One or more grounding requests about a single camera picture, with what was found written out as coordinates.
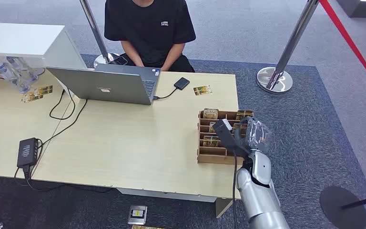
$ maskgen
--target gold card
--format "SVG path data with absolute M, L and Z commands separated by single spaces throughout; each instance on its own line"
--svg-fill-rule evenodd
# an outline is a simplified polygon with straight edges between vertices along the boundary
M 162 228 L 152 228 L 152 227 L 146 227 L 146 226 L 133 225 L 132 229 L 162 229 Z
M 212 93 L 210 86 L 201 86 L 193 88 L 195 95 L 209 94 Z
M 253 111 L 252 110 L 238 110 L 238 112 L 236 112 L 236 120 L 241 120 L 247 116 L 253 117 Z
M 42 99 L 42 98 L 43 98 L 42 95 L 35 96 L 33 92 L 27 92 L 23 95 L 22 101 L 24 103 L 28 103 L 28 102 L 35 101 L 35 100 Z
M 207 147 L 218 147 L 219 137 L 216 136 L 204 136 L 203 146 Z
M 52 85 L 34 89 L 34 96 L 45 95 L 52 93 Z
M 203 118 L 218 119 L 218 109 L 205 108 Z
M 239 130 L 241 135 L 245 135 L 247 130 L 247 124 L 235 123 L 232 129 Z
M 215 124 L 215 122 L 210 122 L 210 128 L 208 129 L 209 133 L 215 133 L 215 130 L 213 128 L 213 125 Z

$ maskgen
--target laptop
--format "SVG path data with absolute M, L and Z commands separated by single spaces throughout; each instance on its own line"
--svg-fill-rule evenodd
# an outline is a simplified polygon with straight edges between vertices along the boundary
M 151 105 L 159 68 L 98 64 L 81 70 L 47 67 L 59 81 L 81 99 Z

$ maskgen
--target plastic bottle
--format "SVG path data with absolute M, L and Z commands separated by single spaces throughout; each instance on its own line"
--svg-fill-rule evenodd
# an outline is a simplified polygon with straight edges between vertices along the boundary
M 20 93 L 26 93 L 30 90 L 30 83 L 11 65 L 2 61 L 0 61 L 0 75 L 12 85 L 15 85 Z
M 23 58 L 8 56 L 6 59 L 29 83 L 34 83 L 39 79 L 36 71 L 30 68 Z

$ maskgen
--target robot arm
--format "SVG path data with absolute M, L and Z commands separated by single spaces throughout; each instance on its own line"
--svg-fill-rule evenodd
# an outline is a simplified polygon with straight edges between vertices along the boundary
M 219 120 L 213 126 L 221 143 L 244 158 L 237 171 L 236 188 L 239 190 L 251 229 L 289 229 L 280 209 L 280 201 L 271 180 L 270 159 L 261 151 L 246 149 L 235 139 L 229 123 Z

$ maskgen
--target red barrier rope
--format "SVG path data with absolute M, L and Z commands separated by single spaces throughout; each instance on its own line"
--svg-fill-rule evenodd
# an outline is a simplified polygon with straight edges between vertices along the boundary
M 340 19 L 337 17 L 335 11 L 330 6 L 329 2 L 327 0 L 319 0 L 319 2 L 322 4 L 323 8 L 325 9 L 327 15 L 329 15 L 330 19 L 333 21 L 333 24 L 337 27 L 340 34 L 342 34 L 343 38 L 347 42 L 347 44 L 350 46 L 351 50 L 353 50 L 354 54 L 357 56 L 357 58 L 360 60 L 360 62 L 363 64 L 364 68 L 366 69 L 366 60 L 364 59 L 361 52 L 358 50 L 356 44 L 354 44 L 353 40 L 351 39 L 350 35 L 346 31 L 345 27 L 341 23 Z

